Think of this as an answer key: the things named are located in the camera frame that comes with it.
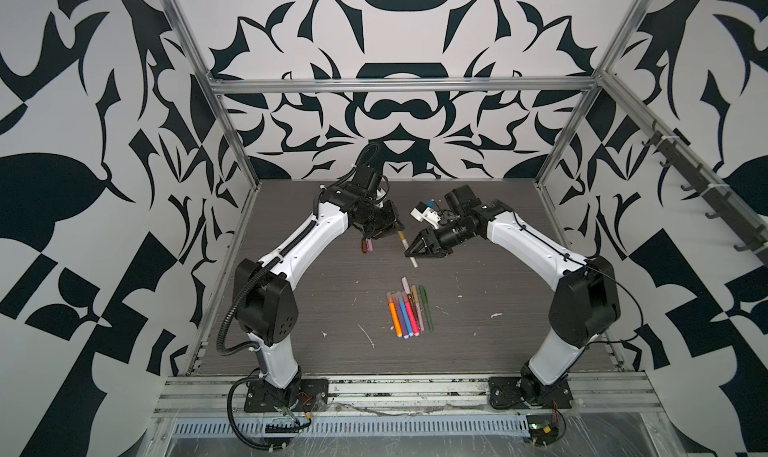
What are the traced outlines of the gold ochre marker pen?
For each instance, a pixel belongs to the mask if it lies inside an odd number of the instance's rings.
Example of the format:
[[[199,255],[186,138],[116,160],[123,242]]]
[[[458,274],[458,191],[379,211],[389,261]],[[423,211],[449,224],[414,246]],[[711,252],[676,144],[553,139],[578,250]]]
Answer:
[[[400,230],[400,231],[397,232],[397,234],[398,234],[398,237],[401,240],[402,246],[407,251],[407,249],[409,247],[409,244],[408,244],[408,241],[407,241],[405,233],[402,230]],[[408,257],[408,259],[410,260],[410,262],[411,262],[411,264],[412,264],[412,266],[414,268],[418,268],[418,263],[417,263],[417,261],[416,261],[416,259],[414,257]]]

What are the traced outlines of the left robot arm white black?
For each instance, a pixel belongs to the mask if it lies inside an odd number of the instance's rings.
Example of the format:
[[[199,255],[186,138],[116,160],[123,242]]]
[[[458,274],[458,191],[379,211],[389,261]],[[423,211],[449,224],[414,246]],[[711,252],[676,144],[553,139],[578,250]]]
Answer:
[[[217,334],[217,352],[252,351],[269,389],[296,388],[300,366],[290,337],[298,321],[294,291],[314,261],[349,228],[358,230],[364,242],[403,229],[388,191],[386,176],[357,164],[321,188],[310,215],[286,240],[256,261],[241,261],[232,304]]]

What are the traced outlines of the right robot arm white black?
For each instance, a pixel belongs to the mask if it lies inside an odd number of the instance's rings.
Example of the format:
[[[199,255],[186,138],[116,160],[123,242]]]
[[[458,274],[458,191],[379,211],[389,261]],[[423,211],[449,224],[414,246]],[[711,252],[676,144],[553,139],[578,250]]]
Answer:
[[[526,222],[499,200],[483,203],[461,186],[445,195],[446,209],[418,203],[410,212],[426,224],[406,248],[408,258],[443,258],[471,238],[500,246],[533,270],[554,291],[550,330],[524,364],[521,399],[541,403],[581,357],[621,316],[613,266],[602,257],[572,253]]]

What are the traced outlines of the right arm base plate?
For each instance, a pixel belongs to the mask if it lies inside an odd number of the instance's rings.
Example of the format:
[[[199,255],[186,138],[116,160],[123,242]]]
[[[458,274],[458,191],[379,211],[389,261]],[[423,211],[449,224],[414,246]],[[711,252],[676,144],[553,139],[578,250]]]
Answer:
[[[488,401],[496,410],[571,409],[573,394],[566,377],[543,385],[534,377],[491,377]]]

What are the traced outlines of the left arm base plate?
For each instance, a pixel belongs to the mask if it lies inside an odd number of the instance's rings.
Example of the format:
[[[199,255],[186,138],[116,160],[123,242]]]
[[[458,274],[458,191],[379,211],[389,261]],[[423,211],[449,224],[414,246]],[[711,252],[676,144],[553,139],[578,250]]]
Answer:
[[[329,394],[327,379],[294,378],[286,388],[258,380],[248,383],[244,404],[246,413],[266,413],[286,407],[291,411],[311,412],[326,404]]]

